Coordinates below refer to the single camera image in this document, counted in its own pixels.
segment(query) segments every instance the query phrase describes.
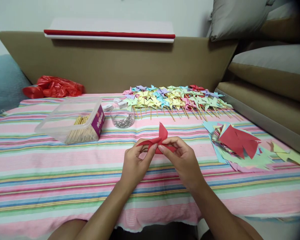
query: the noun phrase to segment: hand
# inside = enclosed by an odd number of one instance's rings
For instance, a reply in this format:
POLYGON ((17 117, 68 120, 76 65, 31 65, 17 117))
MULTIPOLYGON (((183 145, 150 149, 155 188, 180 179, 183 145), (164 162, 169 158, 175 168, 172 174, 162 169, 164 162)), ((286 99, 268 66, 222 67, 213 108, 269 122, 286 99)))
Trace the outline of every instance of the hand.
POLYGON ((120 181, 133 189, 139 184, 146 174, 151 160, 154 156, 158 144, 154 144, 148 149, 149 145, 137 146, 147 139, 139 139, 137 143, 124 153, 124 162, 120 181), (142 160, 139 158, 140 153, 148 152, 142 160))
POLYGON ((206 184, 196 155, 189 145, 187 145, 179 137, 167 138, 162 141, 162 143, 169 144, 177 148, 177 150, 172 153, 165 146, 158 146, 159 150, 172 162, 183 185, 189 190, 189 192, 197 190, 197 188, 202 186, 202 184, 206 184))

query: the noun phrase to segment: tan headboard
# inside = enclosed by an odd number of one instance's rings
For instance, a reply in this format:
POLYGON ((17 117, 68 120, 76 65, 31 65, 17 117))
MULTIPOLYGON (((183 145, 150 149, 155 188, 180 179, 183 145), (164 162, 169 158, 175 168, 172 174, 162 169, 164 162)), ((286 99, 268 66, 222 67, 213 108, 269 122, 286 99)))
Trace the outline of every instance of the tan headboard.
POLYGON ((0 32, 0 40, 27 78, 66 78, 87 93, 117 93, 130 86, 200 85, 214 90, 237 41, 177 37, 174 44, 50 40, 42 32, 0 32))

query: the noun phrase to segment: small glass cup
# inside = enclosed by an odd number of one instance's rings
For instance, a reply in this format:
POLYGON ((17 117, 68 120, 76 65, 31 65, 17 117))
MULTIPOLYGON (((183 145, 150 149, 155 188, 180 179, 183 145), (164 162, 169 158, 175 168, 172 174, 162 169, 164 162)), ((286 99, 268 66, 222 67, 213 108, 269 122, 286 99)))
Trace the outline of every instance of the small glass cup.
POLYGON ((134 112, 127 109, 114 108, 110 112, 112 123, 117 128, 128 128, 134 124, 134 112))

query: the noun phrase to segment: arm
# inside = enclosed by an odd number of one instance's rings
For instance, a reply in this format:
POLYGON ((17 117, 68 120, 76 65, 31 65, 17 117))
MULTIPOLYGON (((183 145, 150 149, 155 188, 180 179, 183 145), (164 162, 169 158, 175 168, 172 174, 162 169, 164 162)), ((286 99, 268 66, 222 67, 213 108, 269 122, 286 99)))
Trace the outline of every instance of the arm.
POLYGON ((158 146, 176 168, 182 183, 193 196, 216 240, 262 240, 250 224, 232 215, 209 187, 191 147, 179 137, 167 138, 163 143, 177 148, 172 153, 166 147, 158 146))
POLYGON ((147 145, 137 147, 144 140, 140 139, 132 148, 126 150, 121 179, 78 233, 76 240, 109 239, 124 205, 146 174, 157 148, 157 144, 153 145, 149 150, 147 145), (141 152, 148 152, 143 160, 139 158, 141 152))

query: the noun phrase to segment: plastic container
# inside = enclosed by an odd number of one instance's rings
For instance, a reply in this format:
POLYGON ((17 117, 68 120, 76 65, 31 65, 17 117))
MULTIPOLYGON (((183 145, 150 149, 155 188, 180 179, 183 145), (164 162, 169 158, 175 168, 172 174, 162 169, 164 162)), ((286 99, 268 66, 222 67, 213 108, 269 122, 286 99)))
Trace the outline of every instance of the plastic container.
POLYGON ((135 120, 134 112, 127 109, 114 108, 110 112, 112 123, 117 128, 131 127, 135 120))
POLYGON ((98 141, 105 116, 99 97, 66 99, 36 128, 64 144, 98 141))

